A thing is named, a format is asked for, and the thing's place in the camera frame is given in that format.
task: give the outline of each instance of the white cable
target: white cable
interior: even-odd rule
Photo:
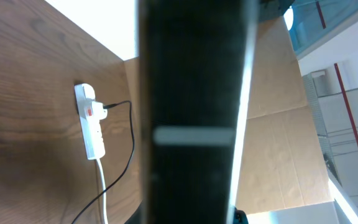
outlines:
[[[106,183],[104,182],[102,163],[101,163],[100,159],[96,159],[96,162],[98,163],[98,167],[99,167],[100,179],[102,181],[102,188],[103,188],[102,190],[106,190]],[[106,193],[103,194],[103,219],[104,219],[104,224],[109,223],[107,221]]]

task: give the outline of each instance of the power socket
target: power socket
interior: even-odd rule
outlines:
[[[89,160],[100,159],[104,156],[104,142],[99,121],[107,117],[103,104],[95,100],[94,90],[89,84],[74,86],[80,116],[82,134],[84,137],[86,156]]]

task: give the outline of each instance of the white plug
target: white plug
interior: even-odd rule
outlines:
[[[95,101],[94,90],[89,84],[74,87],[77,100],[78,114],[84,137],[86,156],[89,160],[100,159],[104,156],[104,143],[99,121],[107,117],[103,104]]]

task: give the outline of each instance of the brown wooden floor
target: brown wooden floor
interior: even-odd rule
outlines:
[[[130,98],[123,61],[38,0],[0,0],[0,223],[71,223],[100,191],[88,161],[73,87],[96,98]],[[101,122],[106,184],[131,153],[128,105]],[[139,166],[108,192],[110,223],[123,223],[140,201]],[[100,223],[96,203],[78,223]]]

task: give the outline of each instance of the power strip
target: power strip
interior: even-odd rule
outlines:
[[[106,153],[99,121],[107,117],[103,104],[95,100],[94,90],[89,84],[74,87],[80,116],[82,133],[89,160],[100,159]]]

